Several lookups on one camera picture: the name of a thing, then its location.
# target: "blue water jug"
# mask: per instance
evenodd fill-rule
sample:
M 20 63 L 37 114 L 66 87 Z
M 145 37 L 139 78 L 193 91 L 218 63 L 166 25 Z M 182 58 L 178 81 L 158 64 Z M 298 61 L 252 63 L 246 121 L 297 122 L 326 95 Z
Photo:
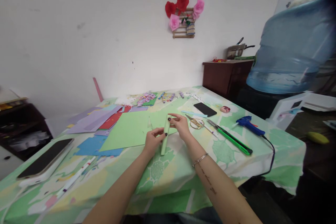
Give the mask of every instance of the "blue water jug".
M 272 94 L 307 90 L 319 66 L 335 52 L 333 10 L 331 0 L 313 0 L 271 17 L 246 83 Z

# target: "paper flower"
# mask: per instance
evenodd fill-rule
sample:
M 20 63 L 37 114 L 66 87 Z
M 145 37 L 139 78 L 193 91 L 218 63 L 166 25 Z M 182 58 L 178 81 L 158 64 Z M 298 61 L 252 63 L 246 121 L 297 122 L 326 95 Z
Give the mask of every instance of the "paper flower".
M 194 19 L 199 18 L 200 14 L 204 10 L 204 1 L 203 0 L 197 0 L 197 3 L 194 6 L 194 13 L 192 14 Z
M 169 1 L 167 1 L 166 3 L 166 14 L 167 14 L 167 17 L 170 18 L 170 15 L 171 14 L 175 14 L 176 12 L 176 3 L 171 3 Z
M 181 14 L 181 12 L 185 12 L 187 9 L 187 6 L 189 4 L 189 0 L 177 0 L 177 7 L 178 7 L 178 15 Z
M 181 20 L 179 16 L 176 16 L 174 14 L 170 15 L 170 21 L 169 26 L 172 31 L 175 31 L 180 26 Z
M 192 13 L 193 19 L 196 20 L 199 18 L 199 15 L 195 12 Z

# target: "gold scissors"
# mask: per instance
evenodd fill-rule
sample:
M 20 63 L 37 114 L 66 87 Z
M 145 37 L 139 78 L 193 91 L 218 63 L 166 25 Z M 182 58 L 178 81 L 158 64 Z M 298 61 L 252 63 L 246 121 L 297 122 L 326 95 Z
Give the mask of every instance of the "gold scissors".
M 191 126 L 192 128 L 198 130 L 198 129 L 200 129 L 200 128 L 203 127 L 203 125 L 204 125 L 203 120 L 192 118 L 192 117 L 188 116 L 187 114 L 185 114 L 185 115 L 189 118 L 189 120 L 190 120 L 190 126 Z

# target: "red paper flower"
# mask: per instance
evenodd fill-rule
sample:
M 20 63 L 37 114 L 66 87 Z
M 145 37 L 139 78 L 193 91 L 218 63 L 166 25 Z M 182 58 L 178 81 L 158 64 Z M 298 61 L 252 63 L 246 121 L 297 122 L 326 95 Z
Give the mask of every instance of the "red paper flower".
M 187 6 L 189 4 L 189 0 L 177 0 L 177 7 L 178 7 L 178 15 L 181 14 L 181 12 L 185 12 L 187 9 Z
M 166 3 L 166 14 L 167 17 L 170 18 L 170 15 L 175 14 L 176 12 L 176 4 L 175 3 L 171 3 L 171 2 L 167 2 Z

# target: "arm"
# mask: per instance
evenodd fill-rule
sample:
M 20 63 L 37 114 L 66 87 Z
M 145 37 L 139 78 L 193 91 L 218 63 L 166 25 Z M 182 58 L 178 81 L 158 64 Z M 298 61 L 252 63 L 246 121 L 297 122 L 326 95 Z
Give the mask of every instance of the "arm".
M 170 115 L 176 117 L 170 120 L 171 127 L 178 130 L 192 161 L 196 162 L 206 151 L 190 133 L 187 118 L 179 114 Z M 223 223 L 261 223 L 233 181 L 210 156 L 196 164 L 195 170 Z
M 163 128 L 156 128 L 147 133 L 142 153 L 93 207 L 83 224 L 112 224 L 120 222 L 148 162 L 154 156 L 155 150 L 165 136 Z

